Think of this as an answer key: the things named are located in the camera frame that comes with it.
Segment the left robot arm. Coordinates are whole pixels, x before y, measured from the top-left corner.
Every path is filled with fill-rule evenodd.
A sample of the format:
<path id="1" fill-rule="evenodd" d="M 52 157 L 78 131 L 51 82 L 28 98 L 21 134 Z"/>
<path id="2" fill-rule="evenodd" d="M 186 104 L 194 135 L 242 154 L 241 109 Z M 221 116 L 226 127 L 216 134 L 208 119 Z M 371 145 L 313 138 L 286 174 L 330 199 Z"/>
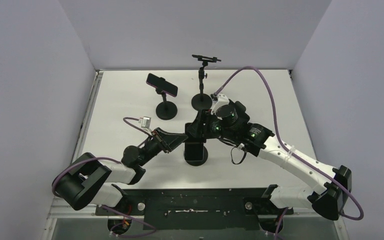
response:
<path id="1" fill-rule="evenodd" d="M 121 161 L 86 152 L 54 179 L 52 193 L 76 211 L 95 204 L 106 205 L 121 215 L 127 211 L 128 200 L 114 184 L 135 185 L 145 175 L 143 165 L 161 152 L 172 152 L 187 139 L 185 133 L 166 132 L 158 127 L 143 146 L 126 147 Z"/>

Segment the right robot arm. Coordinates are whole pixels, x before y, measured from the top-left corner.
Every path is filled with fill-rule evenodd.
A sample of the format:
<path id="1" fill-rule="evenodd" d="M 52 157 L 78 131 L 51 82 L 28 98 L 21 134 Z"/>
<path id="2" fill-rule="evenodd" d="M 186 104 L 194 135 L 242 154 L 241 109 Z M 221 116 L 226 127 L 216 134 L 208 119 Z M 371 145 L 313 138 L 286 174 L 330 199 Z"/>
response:
<path id="1" fill-rule="evenodd" d="M 352 171 L 334 167 L 303 154 L 287 145 L 278 134 L 250 121 L 242 106 L 223 105 L 217 109 L 199 110 L 185 132 L 199 140 L 218 139 L 255 157 L 267 160 L 303 181 L 301 188 L 276 185 L 261 199 L 262 209 L 269 214 L 283 208 L 313 209 L 320 216 L 336 221 L 351 197 Z"/>

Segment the silver black phone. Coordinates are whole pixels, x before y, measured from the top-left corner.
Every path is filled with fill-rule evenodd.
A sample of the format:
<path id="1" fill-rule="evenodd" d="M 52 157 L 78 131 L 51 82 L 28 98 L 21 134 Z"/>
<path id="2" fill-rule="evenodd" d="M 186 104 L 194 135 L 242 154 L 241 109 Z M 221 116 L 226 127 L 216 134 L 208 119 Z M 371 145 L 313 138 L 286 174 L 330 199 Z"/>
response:
<path id="1" fill-rule="evenodd" d="M 202 142 L 186 142 L 184 158 L 187 162 L 201 162 L 204 159 L 204 144 Z"/>

